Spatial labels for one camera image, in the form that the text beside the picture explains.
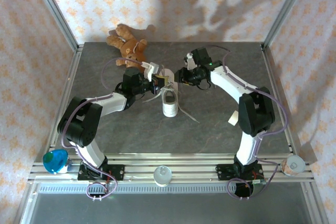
patterned wall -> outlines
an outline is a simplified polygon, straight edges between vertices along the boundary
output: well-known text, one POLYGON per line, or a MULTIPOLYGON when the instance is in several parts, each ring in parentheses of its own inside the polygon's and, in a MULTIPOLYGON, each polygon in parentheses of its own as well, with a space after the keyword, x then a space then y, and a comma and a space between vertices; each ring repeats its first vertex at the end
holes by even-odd
POLYGON ((72 57, 43 0, 0 0, 0 223, 12 223, 72 57))
POLYGON ((336 223, 336 0, 298 0, 271 45, 330 223, 336 223))
POLYGON ((78 43, 118 23, 149 41, 263 41, 285 0, 56 0, 78 43))

shoelace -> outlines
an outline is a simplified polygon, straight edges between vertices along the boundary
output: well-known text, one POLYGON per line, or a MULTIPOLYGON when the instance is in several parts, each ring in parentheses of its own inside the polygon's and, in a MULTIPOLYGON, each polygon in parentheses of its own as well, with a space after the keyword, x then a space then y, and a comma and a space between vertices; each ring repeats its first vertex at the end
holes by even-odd
POLYGON ((171 83, 171 82, 168 82, 168 83, 166 84, 166 86, 164 86, 163 88, 161 88, 160 92, 159 92, 156 96, 154 96, 153 98, 148 99, 148 100, 146 100, 146 101, 143 101, 143 102, 150 102, 150 101, 153 101, 154 99, 158 98, 159 96, 161 96, 161 94, 162 94, 162 90, 165 90, 165 91, 172 91, 172 92, 174 92, 174 94, 175 94, 176 97, 177 97, 177 107, 179 108, 179 110, 181 110, 184 114, 186 114, 186 115, 187 115, 190 119, 192 119, 193 121, 199 123, 198 120, 196 120, 192 115, 190 115, 188 112, 184 111, 184 110, 180 107, 180 104, 179 104, 179 98, 178 98, 178 96, 177 96, 175 90, 173 89, 173 83, 171 83))

brown teddy bear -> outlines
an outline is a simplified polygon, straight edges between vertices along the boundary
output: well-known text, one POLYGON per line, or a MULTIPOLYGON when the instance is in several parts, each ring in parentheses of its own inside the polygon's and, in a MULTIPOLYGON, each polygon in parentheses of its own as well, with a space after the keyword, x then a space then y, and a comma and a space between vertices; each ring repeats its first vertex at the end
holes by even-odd
MULTIPOLYGON (((109 37, 107 37, 107 44, 120 49, 121 56, 123 58, 133 59, 139 62, 145 61, 146 57, 143 54, 143 51, 147 46, 147 41, 145 39, 137 41, 137 39, 131 34, 130 30, 126 25, 119 24, 115 30, 118 36, 110 35, 109 37)), ((116 64, 117 66, 126 65, 127 68, 137 67, 142 73, 144 72, 143 67, 132 61, 116 60, 116 64)))

purple cable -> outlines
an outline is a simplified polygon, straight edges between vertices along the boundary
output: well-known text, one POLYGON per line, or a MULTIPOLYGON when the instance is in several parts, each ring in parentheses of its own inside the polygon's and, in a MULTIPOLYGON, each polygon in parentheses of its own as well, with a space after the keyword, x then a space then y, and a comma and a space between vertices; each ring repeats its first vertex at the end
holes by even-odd
POLYGON ((70 125, 72 119, 75 117, 76 113, 77 113, 82 107, 84 107, 86 104, 88 104, 88 103, 90 103, 90 102, 102 101, 102 100, 105 100, 105 99, 108 99, 108 98, 111 98, 111 97, 113 97, 113 94, 109 94, 109 95, 106 95, 106 96, 103 96, 103 97, 93 98, 93 99, 90 99, 90 100, 87 100, 87 101, 81 103, 77 108, 75 108, 75 110, 73 111, 73 113, 70 115, 70 117, 69 117, 67 123, 66 123, 65 126, 64 126, 64 129, 63 129, 63 132, 62 132, 62 135, 61 135, 61 144, 62 144, 62 146, 63 146, 64 148, 74 148, 74 149, 77 151, 77 154, 80 156, 80 158, 81 158, 81 159, 82 159, 82 160, 83 160, 83 161, 84 161, 84 162, 85 162, 85 163, 86 163, 92 170, 94 170, 94 171, 97 172, 97 173, 101 173, 101 174, 104 174, 104 175, 110 177, 111 179, 113 179, 113 181, 114 181, 114 183, 115 183, 115 186, 114 186, 114 188, 113 188, 111 191, 108 191, 107 186, 105 186, 105 185, 103 185, 103 184, 101 184, 101 183, 93 183, 93 184, 89 185, 89 186, 87 187, 87 189, 86 189, 86 195, 87 195, 89 198, 93 199, 93 200, 95 200, 96 197, 95 197, 95 196, 92 197, 92 196, 89 194, 89 189, 90 189, 91 186, 93 186, 93 185, 100 185, 100 186, 102 186, 102 187, 107 191, 107 193, 106 193, 105 195, 99 197, 99 199, 104 199, 104 198, 106 198, 106 197, 109 197, 109 196, 116 190, 116 188, 117 188, 117 186, 118 186, 118 182, 117 182, 117 180, 116 180, 111 174, 108 174, 108 173, 106 173, 106 172, 103 172, 102 170, 99 170, 99 169, 97 169, 96 167, 94 167, 92 164, 90 164, 90 163, 89 163, 89 162, 82 156, 82 154, 80 153, 80 151, 79 151, 79 149, 78 149, 77 146, 66 145, 66 144, 64 143, 64 139, 65 139, 66 132, 67 132, 67 130, 68 130, 68 127, 69 127, 69 125, 70 125))
POLYGON ((119 57, 119 58, 113 58, 113 59, 109 60, 109 61, 105 64, 105 66, 103 67, 103 70, 101 71, 101 74, 100 74, 100 81, 101 81, 101 84, 103 84, 103 86, 104 86, 107 90, 111 90, 111 88, 109 88, 109 86, 106 85, 106 83, 105 83, 105 81, 104 81, 104 78, 103 78, 103 74, 104 74, 104 72, 105 72, 106 67, 107 67, 109 64, 111 64, 111 62, 113 62, 113 61, 115 61, 115 60, 127 60, 127 61, 135 62, 135 63, 140 64, 140 65, 142 64, 141 62, 139 62, 139 61, 137 61, 137 60, 127 59, 127 58, 121 58, 121 57, 119 57))
POLYGON ((259 136, 257 142, 256 142, 256 148, 255 148, 255 151, 254 151, 254 153, 253 153, 253 155, 255 156, 256 160, 259 161, 259 162, 263 162, 263 163, 274 164, 274 165, 276 166, 275 169, 274 169, 274 171, 273 171, 273 173, 272 173, 272 175, 271 175, 271 177, 268 179, 267 184, 265 185, 265 187, 264 187, 260 192, 258 192, 256 195, 251 196, 251 188, 250 188, 250 185, 249 185, 249 184, 246 182, 246 180, 244 180, 244 179, 241 179, 241 178, 232 178, 232 179, 230 179, 230 180, 228 181, 228 183, 227 183, 227 185, 226 185, 227 192, 228 192, 228 194, 229 194, 232 198, 235 198, 235 199, 249 199, 249 198, 251 198, 251 197, 256 197, 257 195, 259 195, 260 193, 262 193, 262 192, 269 186, 270 182, 272 181, 272 179, 273 179, 274 176, 275 176, 275 173, 276 173, 277 170, 278 170, 278 166, 279 166, 278 163, 273 162, 273 161, 266 161, 266 160, 260 159, 260 158, 257 157, 257 154, 258 154, 258 151, 259 151, 259 148, 260 148, 260 145, 261 145, 261 141, 262 141, 262 139, 263 139, 264 136, 270 136, 270 135, 275 135, 275 134, 281 133, 281 132, 283 132, 283 131, 287 128, 287 126, 288 126, 288 115, 287 115, 287 112, 286 112, 285 107, 284 107, 284 106, 283 106, 283 105, 282 105, 282 104, 281 104, 281 103, 280 103, 274 96, 272 96, 272 95, 270 95, 270 94, 268 94, 268 93, 265 93, 265 92, 263 92, 263 91, 260 91, 260 90, 251 88, 251 87, 249 87, 249 86, 245 86, 244 83, 242 83, 241 81, 239 81, 237 78, 235 78, 233 75, 231 75, 231 74, 227 71, 227 69, 226 69, 226 65, 225 65, 225 58, 226 58, 226 56, 228 56, 228 55, 231 53, 230 50, 228 50, 228 49, 226 49, 226 48, 224 48, 224 47, 221 47, 221 46, 217 46, 217 45, 211 45, 211 46, 213 46, 213 47, 218 47, 218 48, 222 48, 222 49, 224 49, 224 50, 227 51, 227 54, 223 57, 223 69, 224 69, 224 72, 225 72, 225 73, 226 73, 226 74, 227 74, 233 81, 235 81, 237 84, 239 84, 239 85, 245 87, 246 89, 248 89, 248 90, 250 90, 250 91, 257 92, 257 93, 259 93, 259 94, 261 94, 261 95, 264 95, 264 96, 268 97, 269 99, 273 100, 274 102, 276 102, 276 104, 281 108, 281 110, 282 110, 282 112, 283 112, 283 114, 284 114, 284 118, 285 118, 285 123, 284 123, 284 125, 283 125, 283 127, 282 127, 281 129, 279 129, 279 130, 277 130, 277 131, 274 131, 274 132, 265 132, 264 134, 261 134, 261 135, 259 136), (243 182, 243 183, 245 183, 246 185, 248 185, 248 188, 249 188, 249 191, 250 191, 250 196, 249 196, 249 197, 246 197, 246 198, 243 198, 243 197, 238 197, 238 196, 232 194, 232 193, 229 191, 229 184, 230 184, 231 182, 233 182, 233 181, 240 181, 240 182, 243 182))

